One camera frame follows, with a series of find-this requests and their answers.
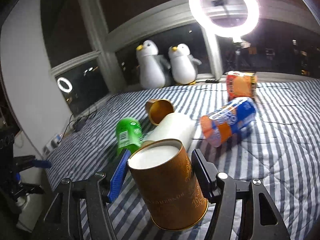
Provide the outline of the cream white paper cup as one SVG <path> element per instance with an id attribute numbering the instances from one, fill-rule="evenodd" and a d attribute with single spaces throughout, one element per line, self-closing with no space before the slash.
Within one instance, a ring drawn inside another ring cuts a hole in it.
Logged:
<path id="1" fill-rule="evenodd" d="M 196 131 L 196 121 L 182 113 L 170 113 L 149 132 L 142 143 L 142 147 L 152 142 L 164 139 L 177 139 L 182 142 L 185 150 L 189 150 Z"/>

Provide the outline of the gold lined brown paper cup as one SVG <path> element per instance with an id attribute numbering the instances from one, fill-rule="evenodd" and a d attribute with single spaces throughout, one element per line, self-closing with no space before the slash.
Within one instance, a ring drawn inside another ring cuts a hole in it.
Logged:
<path id="1" fill-rule="evenodd" d="M 160 122 L 171 113 L 174 113 L 174 107 L 167 99 L 151 99 L 145 104 L 145 109 L 149 120 L 153 125 L 159 125 Z"/>

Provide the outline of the white power strip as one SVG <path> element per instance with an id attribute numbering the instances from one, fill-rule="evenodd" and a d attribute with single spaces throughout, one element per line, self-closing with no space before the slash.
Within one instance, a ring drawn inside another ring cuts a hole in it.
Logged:
<path id="1" fill-rule="evenodd" d="M 43 154 L 48 155 L 50 152 L 52 152 L 54 149 L 56 149 L 60 142 L 62 140 L 62 134 L 56 134 L 54 135 L 43 147 Z"/>

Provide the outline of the black power adapter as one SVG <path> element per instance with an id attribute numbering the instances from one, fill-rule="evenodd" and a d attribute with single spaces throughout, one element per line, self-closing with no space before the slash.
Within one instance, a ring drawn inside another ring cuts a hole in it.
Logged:
<path id="1" fill-rule="evenodd" d="M 73 124 L 73 129 L 75 132 L 80 131 L 84 125 L 86 124 L 86 119 L 85 118 L 77 118 L 75 123 Z"/>

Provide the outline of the green tea bottle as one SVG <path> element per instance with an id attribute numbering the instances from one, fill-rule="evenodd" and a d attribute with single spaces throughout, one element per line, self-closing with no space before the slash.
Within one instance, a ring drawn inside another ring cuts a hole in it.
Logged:
<path id="1" fill-rule="evenodd" d="M 138 120 L 123 118 L 116 125 L 117 155 L 123 149 L 128 149 L 132 154 L 141 148 L 143 142 L 142 128 Z"/>

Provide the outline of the clear blue water bottle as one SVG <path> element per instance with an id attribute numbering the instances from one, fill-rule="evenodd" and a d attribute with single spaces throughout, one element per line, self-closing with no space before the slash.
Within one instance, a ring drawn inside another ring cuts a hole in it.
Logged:
<path id="1" fill-rule="evenodd" d="M 256 112 L 256 105 L 251 98 L 235 98 L 200 118 L 202 133 L 213 147 L 219 147 L 232 135 L 247 127 L 255 119 Z"/>

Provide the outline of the orange snack bag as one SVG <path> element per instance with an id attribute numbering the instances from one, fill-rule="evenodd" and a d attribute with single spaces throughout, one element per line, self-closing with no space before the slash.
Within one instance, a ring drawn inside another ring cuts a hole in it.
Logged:
<path id="1" fill-rule="evenodd" d="M 239 71 L 229 71 L 226 75 L 228 100 L 249 97 L 255 100 L 257 75 Z"/>

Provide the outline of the black power strip on sill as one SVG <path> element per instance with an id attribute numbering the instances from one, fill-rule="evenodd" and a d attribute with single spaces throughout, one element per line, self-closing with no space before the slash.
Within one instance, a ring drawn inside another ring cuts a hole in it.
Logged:
<path id="1" fill-rule="evenodd" d="M 214 80 L 214 79 L 207 79 L 205 81 L 205 83 L 219 83 L 220 81 L 219 80 Z"/>

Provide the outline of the large plush penguin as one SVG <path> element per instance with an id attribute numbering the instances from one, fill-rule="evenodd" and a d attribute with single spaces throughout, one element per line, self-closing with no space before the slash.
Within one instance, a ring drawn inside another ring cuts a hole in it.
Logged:
<path id="1" fill-rule="evenodd" d="M 152 40 L 145 40 L 136 48 L 136 58 L 142 88 L 155 89 L 171 85 L 171 65 L 165 56 L 158 54 L 158 47 Z"/>

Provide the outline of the black tripod stand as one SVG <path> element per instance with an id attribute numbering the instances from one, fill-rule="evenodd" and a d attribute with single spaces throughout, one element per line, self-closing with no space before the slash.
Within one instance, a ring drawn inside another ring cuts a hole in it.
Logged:
<path id="1" fill-rule="evenodd" d="M 243 40 L 242 38 L 233 38 L 233 52 L 230 53 L 229 58 L 226 60 L 226 72 L 240 71 L 241 64 L 245 62 L 241 52 L 243 49 L 249 48 L 251 43 Z"/>

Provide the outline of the small plush penguin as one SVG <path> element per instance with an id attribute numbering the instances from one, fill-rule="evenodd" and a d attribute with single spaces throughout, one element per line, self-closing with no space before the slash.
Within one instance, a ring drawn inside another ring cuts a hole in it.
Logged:
<path id="1" fill-rule="evenodd" d="M 189 47 L 181 43 L 170 47 L 168 56 L 171 64 L 172 77 L 180 85 L 190 85 L 195 83 L 198 70 L 197 67 L 202 64 L 199 59 L 191 55 Z"/>

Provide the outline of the white window frame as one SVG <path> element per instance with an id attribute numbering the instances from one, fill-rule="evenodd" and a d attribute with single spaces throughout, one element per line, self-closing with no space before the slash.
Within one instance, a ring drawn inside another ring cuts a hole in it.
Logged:
<path id="1" fill-rule="evenodd" d="M 41 0 L 52 75 L 79 114 L 110 93 L 143 89 L 136 48 L 152 40 L 169 61 L 186 44 L 202 64 L 196 81 L 226 72 L 233 38 L 251 43 L 243 72 L 319 78 L 319 0 Z"/>

